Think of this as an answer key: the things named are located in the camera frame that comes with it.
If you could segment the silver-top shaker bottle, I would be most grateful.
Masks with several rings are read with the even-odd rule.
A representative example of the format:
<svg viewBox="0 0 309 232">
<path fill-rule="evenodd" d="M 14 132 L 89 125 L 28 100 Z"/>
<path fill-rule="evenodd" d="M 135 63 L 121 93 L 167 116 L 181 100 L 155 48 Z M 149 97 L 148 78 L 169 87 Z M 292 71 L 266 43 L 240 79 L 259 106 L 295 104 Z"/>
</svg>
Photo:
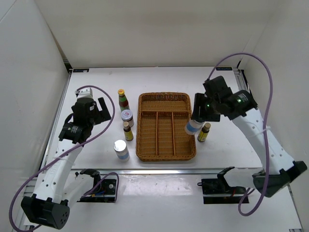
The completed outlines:
<svg viewBox="0 0 309 232">
<path fill-rule="evenodd" d="M 119 160 L 128 161 L 130 159 L 129 150 L 124 140 L 115 141 L 113 147 Z"/>
<path fill-rule="evenodd" d="M 195 135 L 203 127 L 203 124 L 203 122 L 190 119 L 185 126 L 185 132 L 189 135 Z"/>
</svg>

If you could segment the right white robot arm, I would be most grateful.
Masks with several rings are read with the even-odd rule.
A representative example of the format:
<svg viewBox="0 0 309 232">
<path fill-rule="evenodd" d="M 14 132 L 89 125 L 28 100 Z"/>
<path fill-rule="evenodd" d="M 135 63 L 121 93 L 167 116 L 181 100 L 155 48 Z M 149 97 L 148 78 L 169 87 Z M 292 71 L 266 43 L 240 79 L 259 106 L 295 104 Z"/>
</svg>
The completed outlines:
<svg viewBox="0 0 309 232">
<path fill-rule="evenodd" d="M 256 101 L 245 90 L 233 93 L 222 76 L 206 80 L 205 93 L 196 93 L 194 110 L 185 126 L 189 135 L 199 132 L 206 122 L 219 122 L 227 117 L 244 134 L 258 155 L 262 168 L 228 167 L 217 174 L 217 188 L 222 193 L 234 187 L 252 188 L 272 197 L 307 170 L 303 161 L 296 161 L 264 125 Z"/>
</svg>

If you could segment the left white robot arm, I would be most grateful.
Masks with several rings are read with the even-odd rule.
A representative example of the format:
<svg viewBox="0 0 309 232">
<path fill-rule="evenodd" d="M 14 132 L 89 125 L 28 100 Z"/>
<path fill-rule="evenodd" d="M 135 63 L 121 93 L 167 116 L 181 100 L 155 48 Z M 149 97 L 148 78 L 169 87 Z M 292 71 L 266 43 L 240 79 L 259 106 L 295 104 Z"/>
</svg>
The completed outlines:
<svg viewBox="0 0 309 232">
<path fill-rule="evenodd" d="M 30 222 L 60 230 L 77 201 L 100 192 L 100 174 L 94 169 L 83 169 L 74 182 L 68 186 L 65 183 L 93 127 L 111 120 L 104 98 L 77 98 L 60 132 L 56 157 L 44 167 L 46 173 L 32 196 L 25 196 L 21 202 Z"/>
</svg>

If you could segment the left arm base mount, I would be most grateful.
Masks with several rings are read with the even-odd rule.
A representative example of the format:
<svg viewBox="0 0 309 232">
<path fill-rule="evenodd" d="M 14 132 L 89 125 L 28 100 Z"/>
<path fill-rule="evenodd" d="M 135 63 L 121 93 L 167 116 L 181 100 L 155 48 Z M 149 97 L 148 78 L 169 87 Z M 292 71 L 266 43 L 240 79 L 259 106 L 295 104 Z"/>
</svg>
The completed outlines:
<svg viewBox="0 0 309 232">
<path fill-rule="evenodd" d="M 95 171 L 90 175 L 94 179 L 93 187 L 96 187 L 91 193 L 83 196 L 81 203 L 115 203 L 117 200 L 119 188 L 119 175 L 117 173 L 108 173 L 101 177 L 100 172 Z"/>
</svg>

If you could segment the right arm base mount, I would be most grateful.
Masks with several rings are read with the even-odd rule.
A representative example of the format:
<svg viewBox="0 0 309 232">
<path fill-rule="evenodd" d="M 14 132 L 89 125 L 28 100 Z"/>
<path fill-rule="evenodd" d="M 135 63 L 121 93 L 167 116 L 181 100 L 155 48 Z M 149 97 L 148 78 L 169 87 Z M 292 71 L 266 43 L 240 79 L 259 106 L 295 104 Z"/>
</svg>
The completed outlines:
<svg viewBox="0 0 309 232">
<path fill-rule="evenodd" d="M 224 190 L 217 179 L 201 179 L 197 186 L 202 188 L 204 204 L 238 204 L 246 191 L 244 187 Z"/>
</svg>

